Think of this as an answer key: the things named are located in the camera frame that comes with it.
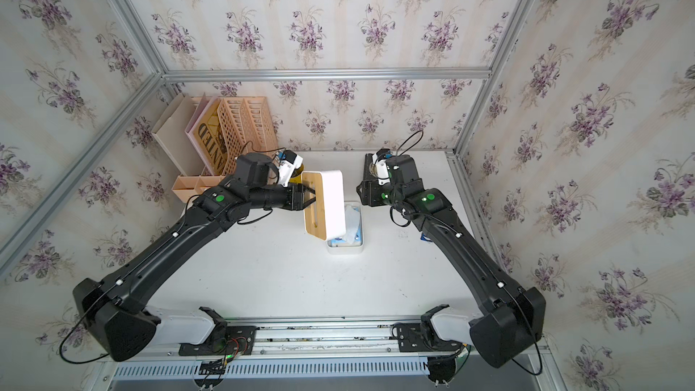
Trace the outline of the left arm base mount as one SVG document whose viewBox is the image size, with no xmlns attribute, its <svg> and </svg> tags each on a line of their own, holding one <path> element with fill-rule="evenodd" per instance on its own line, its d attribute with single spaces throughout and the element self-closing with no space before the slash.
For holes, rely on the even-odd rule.
<svg viewBox="0 0 695 391">
<path fill-rule="evenodd" d="M 202 357 L 223 355 L 251 355 L 258 328 L 255 326 L 227 326 L 214 329 L 201 344 L 181 344 L 178 353 L 181 357 Z"/>
</svg>

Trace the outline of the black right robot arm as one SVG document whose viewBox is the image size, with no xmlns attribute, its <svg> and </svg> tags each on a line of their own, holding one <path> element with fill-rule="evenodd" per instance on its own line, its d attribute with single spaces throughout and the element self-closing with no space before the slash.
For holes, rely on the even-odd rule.
<svg viewBox="0 0 695 391">
<path fill-rule="evenodd" d="M 538 345 L 547 307 L 544 296 L 536 288 L 523 288 L 488 255 L 446 195 L 425 187 L 411 156 L 386 148 L 368 153 L 356 191 L 362 205 L 398 212 L 452 264 L 481 312 L 469 321 L 469 335 L 491 367 L 499 369 Z"/>
</svg>

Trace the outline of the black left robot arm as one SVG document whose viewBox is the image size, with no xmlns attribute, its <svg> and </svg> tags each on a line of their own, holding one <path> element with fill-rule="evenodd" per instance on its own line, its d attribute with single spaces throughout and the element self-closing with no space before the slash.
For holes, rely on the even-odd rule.
<svg viewBox="0 0 695 391">
<path fill-rule="evenodd" d="M 146 311 L 157 290 L 187 260 L 232 226 L 248 224 L 254 209 L 303 211 L 319 200 L 303 184 L 270 184 L 270 157 L 242 155 L 233 174 L 195 197 L 184 215 L 151 246 L 99 281 L 86 278 L 72 291 L 80 318 L 107 357 L 125 361 L 155 338 L 160 320 Z"/>
</svg>

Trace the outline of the white bamboo tissue box lid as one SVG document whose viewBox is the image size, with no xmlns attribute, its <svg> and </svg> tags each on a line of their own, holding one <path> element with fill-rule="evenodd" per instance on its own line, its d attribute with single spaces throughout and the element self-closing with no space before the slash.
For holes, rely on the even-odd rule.
<svg viewBox="0 0 695 391">
<path fill-rule="evenodd" d="M 343 174 L 340 170 L 304 171 L 302 184 L 313 189 L 315 202 L 304 210 L 305 231 L 322 241 L 346 233 Z"/>
</svg>

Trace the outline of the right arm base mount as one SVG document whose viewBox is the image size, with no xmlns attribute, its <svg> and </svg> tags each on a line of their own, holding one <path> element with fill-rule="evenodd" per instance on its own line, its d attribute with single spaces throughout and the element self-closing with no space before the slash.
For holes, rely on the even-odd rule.
<svg viewBox="0 0 695 391">
<path fill-rule="evenodd" d="M 455 353 L 466 352 L 469 347 L 455 340 L 442 340 L 432 327 L 421 322 L 397 322 L 391 326 L 391 338 L 396 341 L 398 350 L 402 353 L 435 352 Z"/>
</svg>

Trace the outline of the blue tissue paper pack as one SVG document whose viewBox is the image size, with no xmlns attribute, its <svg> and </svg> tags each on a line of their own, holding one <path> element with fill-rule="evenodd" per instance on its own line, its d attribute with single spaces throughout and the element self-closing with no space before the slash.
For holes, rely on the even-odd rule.
<svg viewBox="0 0 695 391">
<path fill-rule="evenodd" d="M 362 246 L 362 218 L 359 206 L 354 206 L 351 204 L 345 205 L 345 223 L 346 233 L 340 237 L 331 239 L 328 242 L 329 247 L 340 248 Z"/>
</svg>

